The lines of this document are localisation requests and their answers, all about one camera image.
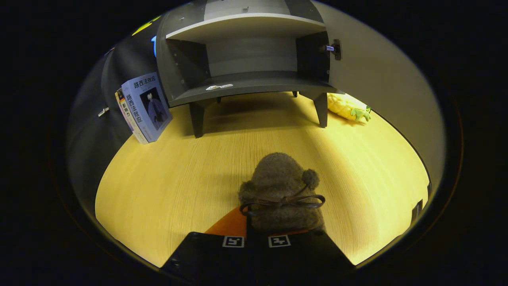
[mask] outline blue book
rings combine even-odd
[[[157,73],[145,74],[127,81],[122,84],[122,91],[146,140],[156,141],[173,119],[163,98]]]

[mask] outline shelf leg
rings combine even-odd
[[[328,125],[328,99],[326,93],[321,93],[314,99],[319,125],[325,128]]]
[[[190,119],[192,120],[192,127],[194,129],[194,136],[199,138],[203,136],[203,117],[205,115],[205,108],[199,103],[189,103]]]

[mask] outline book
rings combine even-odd
[[[122,89],[119,89],[115,92],[115,97],[116,102],[118,103],[118,106],[122,111],[123,118],[125,118],[125,121],[129,125],[129,128],[131,129],[136,139],[141,144],[148,144],[148,141],[146,140],[145,136],[141,132],[141,129],[139,129],[139,126],[136,123],[136,119],[134,119],[134,116],[132,116],[131,114],[131,110],[127,105],[127,101],[125,100],[125,96],[123,95]]]
[[[173,119],[156,72],[145,74],[122,84],[121,90],[131,115],[150,142],[156,141]]]

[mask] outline door latch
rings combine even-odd
[[[340,47],[340,40],[334,39],[333,44],[325,45],[321,48],[321,51],[325,51],[330,57],[330,53],[334,54],[335,59],[338,61],[342,60],[342,49]]]

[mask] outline light wood surface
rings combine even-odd
[[[240,184],[271,152],[285,152],[320,175],[316,192],[326,198],[328,235],[354,264],[402,234],[417,202],[427,203],[423,164],[374,112],[368,123],[329,112],[328,127],[321,128],[313,102],[303,96],[238,95],[206,109],[198,139],[187,105],[171,113],[158,141],[141,145],[131,136],[125,142],[96,199],[104,228],[158,267],[189,232],[206,231],[239,206]]]
[[[206,44],[238,38],[299,38],[325,31],[321,22],[275,13],[243,13],[202,21],[166,35],[166,39]]]

